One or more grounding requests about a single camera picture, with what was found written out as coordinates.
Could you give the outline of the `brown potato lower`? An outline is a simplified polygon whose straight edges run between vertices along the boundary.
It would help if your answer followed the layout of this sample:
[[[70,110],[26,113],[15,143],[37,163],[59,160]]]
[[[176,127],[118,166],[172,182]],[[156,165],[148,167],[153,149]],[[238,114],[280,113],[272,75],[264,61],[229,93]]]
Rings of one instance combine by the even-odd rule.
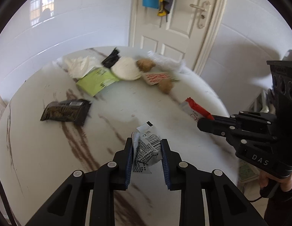
[[[172,88],[173,84],[170,78],[163,79],[158,83],[158,89],[164,94],[169,94]]]

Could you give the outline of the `clear plastic bag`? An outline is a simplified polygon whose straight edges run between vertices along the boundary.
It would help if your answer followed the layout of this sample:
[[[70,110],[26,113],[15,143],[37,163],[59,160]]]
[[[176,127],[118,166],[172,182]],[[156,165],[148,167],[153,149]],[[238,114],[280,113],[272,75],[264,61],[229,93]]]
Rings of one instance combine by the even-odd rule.
[[[152,50],[148,51],[148,58],[164,71],[180,73],[185,67],[185,60],[176,61],[164,55],[157,54]]]

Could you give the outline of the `lime green packet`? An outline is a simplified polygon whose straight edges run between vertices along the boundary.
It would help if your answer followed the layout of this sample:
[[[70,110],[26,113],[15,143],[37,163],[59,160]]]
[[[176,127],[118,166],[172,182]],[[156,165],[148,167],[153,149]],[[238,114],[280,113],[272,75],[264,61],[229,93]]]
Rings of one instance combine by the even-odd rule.
[[[105,67],[91,71],[82,79],[78,80],[76,85],[90,96],[95,96],[104,88],[118,82],[119,78]]]

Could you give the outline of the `yellow hanging cloth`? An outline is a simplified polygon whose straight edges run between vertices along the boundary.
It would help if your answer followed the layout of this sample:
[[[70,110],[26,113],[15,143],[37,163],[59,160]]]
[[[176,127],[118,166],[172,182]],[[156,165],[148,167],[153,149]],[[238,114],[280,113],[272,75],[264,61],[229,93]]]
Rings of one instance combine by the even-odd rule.
[[[168,14],[164,6],[164,0],[158,0],[158,1],[159,1],[159,8],[158,8],[157,15],[159,17],[164,17]]]

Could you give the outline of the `small black wrapper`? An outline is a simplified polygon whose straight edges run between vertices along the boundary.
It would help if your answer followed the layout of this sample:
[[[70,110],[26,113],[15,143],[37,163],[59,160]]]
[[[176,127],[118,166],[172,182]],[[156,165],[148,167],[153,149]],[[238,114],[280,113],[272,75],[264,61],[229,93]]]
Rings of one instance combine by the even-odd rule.
[[[111,54],[109,54],[103,61],[102,66],[105,68],[111,68],[120,59],[119,50],[115,47]]]

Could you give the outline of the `white panel door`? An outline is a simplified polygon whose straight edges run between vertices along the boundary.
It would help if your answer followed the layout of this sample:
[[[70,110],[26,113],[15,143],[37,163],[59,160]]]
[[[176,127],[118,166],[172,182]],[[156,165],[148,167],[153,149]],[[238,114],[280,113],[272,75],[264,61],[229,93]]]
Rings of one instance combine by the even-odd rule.
[[[200,10],[205,1],[211,3],[206,27],[198,28]],[[227,0],[174,0],[167,17],[157,16],[157,10],[132,0],[129,46],[180,61],[197,75],[207,62],[221,24]]]

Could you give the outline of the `white round bun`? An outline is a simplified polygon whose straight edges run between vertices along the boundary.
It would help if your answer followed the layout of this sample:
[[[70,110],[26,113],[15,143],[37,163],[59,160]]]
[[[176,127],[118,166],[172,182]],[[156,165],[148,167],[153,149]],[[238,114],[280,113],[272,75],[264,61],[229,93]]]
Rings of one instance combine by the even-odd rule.
[[[138,80],[142,75],[136,60],[131,57],[121,57],[110,70],[116,77],[124,81]]]

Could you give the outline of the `white barcode wrapper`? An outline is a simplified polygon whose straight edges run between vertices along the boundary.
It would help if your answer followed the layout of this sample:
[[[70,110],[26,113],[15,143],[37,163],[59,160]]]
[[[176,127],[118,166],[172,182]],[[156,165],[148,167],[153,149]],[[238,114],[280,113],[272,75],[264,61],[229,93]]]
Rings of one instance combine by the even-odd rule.
[[[150,121],[136,130],[137,132],[133,132],[131,136],[134,149],[132,171],[151,174],[149,167],[162,159],[161,138]]]

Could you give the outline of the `red patterned paper wrapper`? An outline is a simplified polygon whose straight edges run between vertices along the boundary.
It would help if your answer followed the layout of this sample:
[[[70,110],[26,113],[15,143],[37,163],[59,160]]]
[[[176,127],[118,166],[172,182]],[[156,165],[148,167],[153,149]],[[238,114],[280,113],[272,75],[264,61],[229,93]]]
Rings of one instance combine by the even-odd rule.
[[[167,72],[148,72],[143,73],[142,78],[148,85],[152,86],[158,84],[164,79],[171,78],[171,75]]]

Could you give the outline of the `black snack packet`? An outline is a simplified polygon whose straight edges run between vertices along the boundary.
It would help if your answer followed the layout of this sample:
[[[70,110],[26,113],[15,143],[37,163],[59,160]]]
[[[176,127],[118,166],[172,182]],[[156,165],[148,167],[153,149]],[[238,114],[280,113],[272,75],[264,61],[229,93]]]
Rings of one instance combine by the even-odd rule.
[[[84,126],[92,103],[86,99],[71,99],[49,103],[42,113],[40,121],[53,120],[72,122]]]

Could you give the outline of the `red white snack wrapper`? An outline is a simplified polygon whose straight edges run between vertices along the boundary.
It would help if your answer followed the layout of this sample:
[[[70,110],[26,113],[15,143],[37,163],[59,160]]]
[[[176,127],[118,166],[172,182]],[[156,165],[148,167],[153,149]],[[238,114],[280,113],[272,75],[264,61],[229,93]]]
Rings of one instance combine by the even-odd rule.
[[[181,110],[188,114],[195,122],[200,119],[214,120],[213,115],[206,109],[197,104],[191,97],[187,98],[184,102],[180,104]]]

